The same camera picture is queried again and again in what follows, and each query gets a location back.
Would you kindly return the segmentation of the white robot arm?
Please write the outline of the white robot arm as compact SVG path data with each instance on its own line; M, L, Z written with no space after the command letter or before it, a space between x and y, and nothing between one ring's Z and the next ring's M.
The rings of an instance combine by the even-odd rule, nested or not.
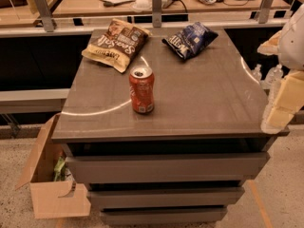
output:
M257 52L276 55L278 62L290 70L272 83L262 116L261 130L276 134L304 106L304 4L282 30L258 47Z

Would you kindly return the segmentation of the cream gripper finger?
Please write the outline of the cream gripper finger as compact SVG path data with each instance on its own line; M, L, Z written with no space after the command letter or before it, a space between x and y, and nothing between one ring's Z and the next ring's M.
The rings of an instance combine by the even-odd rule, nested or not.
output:
M280 35L281 35L281 31L278 31L269 40L262 43L257 48L257 52L267 56L277 55Z
M262 116L261 130L276 134L283 130L304 106L304 72L291 70L273 82Z

